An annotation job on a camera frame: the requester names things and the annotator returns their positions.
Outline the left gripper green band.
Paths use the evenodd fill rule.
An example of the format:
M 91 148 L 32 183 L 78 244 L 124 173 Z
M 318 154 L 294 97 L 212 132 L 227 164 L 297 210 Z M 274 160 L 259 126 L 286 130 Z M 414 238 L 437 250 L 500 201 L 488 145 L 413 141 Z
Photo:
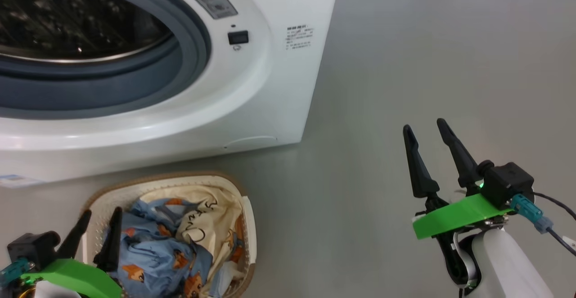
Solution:
M 22 280 L 34 283 L 37 278 L 72 290 L 88 298 L 122 298 L 123 290 L 108 273 L 117 271 L 120 257 L 123 209 L 116 207 L 108 223 L 107 236 L 99 253 L 93 259 L 96 267 L 74 259 L 81 237 L 88 229 L 92 216 L 85 210 L 72 227 L 59 249 L 58 259 L 41 271 L 22 275 Z

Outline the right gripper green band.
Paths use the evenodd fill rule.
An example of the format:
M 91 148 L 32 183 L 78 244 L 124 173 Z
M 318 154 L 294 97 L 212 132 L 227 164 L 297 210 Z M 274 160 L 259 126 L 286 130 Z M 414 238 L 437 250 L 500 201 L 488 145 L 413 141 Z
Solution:
M 467 195 L 458 202 L 448 204 L 439 197 L 440 186 L 432 179 L 419 153 L 419 143 L 410 125 L 403 127 L 405 151 L 414 198 L 424 198 L 426 214 L 412 218 L 412 228 L 418 240 L 458 230 L 495 216 L 512 212 L 510 208 L 498 210 L 482 195 L 478 181 L 477 162 L 453 132 L 445 119 L 437 119 L 441 138 L 448 146 L 458 171 L 458 184 Z

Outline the blue bear print garment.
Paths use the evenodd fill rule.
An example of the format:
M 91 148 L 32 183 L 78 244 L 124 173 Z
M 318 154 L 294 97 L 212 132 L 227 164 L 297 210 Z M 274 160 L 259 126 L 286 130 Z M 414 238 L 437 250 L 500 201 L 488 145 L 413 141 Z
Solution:
M 200 203 L 180 198 L 138 199 L 123 213 L 112 275 L 129 298 L 200 298 L 213 255 L 178 228 L 202 215 Z

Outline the cream printed garment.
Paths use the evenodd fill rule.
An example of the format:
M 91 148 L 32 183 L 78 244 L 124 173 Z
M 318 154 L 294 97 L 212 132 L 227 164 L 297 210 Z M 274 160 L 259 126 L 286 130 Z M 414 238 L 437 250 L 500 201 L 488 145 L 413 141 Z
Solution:
M 135 204 L 164 222 L 177 240 L 199 245 L 212 255 L 214 267 L 232 256 L 243 213 L 237 190 L 216 185 L 182 185 L 152 190 Z

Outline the cream perforated laundry basket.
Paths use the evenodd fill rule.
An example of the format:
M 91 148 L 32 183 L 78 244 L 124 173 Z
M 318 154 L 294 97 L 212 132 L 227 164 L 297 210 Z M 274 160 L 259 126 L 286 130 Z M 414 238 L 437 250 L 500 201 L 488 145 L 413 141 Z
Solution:
M 205 185 L 218 190 L 228 190 L 241 202 L 243 209 L 239 230 L 244 246 L 237 263 L 241 276 L 232 280 L 222 298 L 242 298 L 256 269 L 257 227 L 246 189 L 236 179 L 222 172 L 164 173 L 121 182 L 96 191 L 81 207 L 81 211 L 92 210 L 92 219 L 81 242 L 82 261 L 92 263 L 95 254 L 101 249 L 105 228 L 115 208 L 122 207 L 127 211 L 138 197 L 146 193 L 186 185 Z

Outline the white front-load washing machine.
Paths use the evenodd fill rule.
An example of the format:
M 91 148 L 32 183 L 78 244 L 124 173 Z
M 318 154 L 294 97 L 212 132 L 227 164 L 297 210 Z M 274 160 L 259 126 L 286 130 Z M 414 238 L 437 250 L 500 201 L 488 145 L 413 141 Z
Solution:
M 44 183 L 301 141 L 335 0 L 0 0 L 0 176 Z M 315 28 L 286 50 L 288 27 Z M 248 31 L 230 45 L 228 33 Z

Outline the blue energy label sticker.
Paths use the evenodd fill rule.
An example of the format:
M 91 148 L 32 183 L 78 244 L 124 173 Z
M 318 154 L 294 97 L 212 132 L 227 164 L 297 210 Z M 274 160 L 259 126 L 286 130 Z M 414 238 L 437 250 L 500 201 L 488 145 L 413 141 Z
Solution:
M 43 181 L 19 175 L 1 175 L 0 187 L 6 189 L 22 189 L 34 185 L 41 185 Z

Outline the round filter cover flap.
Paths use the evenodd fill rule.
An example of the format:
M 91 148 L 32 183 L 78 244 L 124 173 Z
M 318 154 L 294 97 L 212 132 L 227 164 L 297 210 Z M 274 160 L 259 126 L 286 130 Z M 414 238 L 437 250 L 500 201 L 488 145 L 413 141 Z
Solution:
M 234 140 L 222 146 L 228 152 L 246 152 L 262 148 L 271 148 L 278 145 L 276 137 L 269 135 L 251 136 Z

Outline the printed text notice label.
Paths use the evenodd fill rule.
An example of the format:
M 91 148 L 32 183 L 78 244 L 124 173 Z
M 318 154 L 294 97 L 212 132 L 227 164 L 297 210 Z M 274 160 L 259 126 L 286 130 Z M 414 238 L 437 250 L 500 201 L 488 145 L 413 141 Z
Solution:
M 288 27 L 284 45 L 286 50 L 297 50 L 311 46 L 315 28 L 309 25 Z

